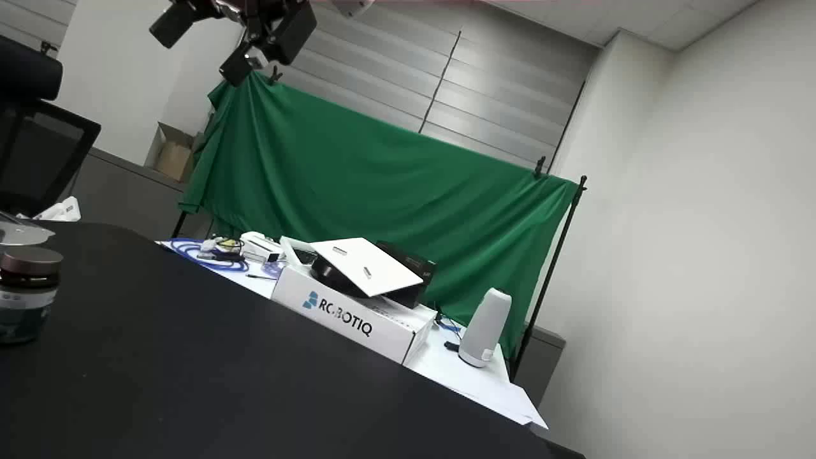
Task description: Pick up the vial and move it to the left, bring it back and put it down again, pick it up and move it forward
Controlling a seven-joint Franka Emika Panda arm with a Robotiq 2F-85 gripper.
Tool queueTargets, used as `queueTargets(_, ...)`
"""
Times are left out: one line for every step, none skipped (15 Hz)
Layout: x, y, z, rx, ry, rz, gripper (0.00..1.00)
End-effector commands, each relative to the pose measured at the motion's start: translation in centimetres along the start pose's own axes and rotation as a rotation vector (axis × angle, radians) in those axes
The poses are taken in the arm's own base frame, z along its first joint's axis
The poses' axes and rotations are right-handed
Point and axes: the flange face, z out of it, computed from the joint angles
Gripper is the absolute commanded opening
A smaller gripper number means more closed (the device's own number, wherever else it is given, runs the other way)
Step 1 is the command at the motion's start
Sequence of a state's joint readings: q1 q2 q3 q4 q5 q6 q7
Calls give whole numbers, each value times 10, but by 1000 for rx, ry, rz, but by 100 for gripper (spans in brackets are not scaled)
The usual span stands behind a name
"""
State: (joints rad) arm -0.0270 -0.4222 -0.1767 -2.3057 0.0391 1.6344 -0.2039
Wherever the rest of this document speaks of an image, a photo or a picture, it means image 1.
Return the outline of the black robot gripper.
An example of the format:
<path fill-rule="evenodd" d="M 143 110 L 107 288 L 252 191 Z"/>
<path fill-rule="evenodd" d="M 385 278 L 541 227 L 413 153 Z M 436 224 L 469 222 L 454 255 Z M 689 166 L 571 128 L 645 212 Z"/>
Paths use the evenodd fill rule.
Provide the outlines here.
<path fill-rule="evenodd" d="M 242 26 L 237 48 L 219 66 L 227 84 L 270 64 L 288 66 L 316 28 L 309 0 L 217 0 L 217 10 Z"/>

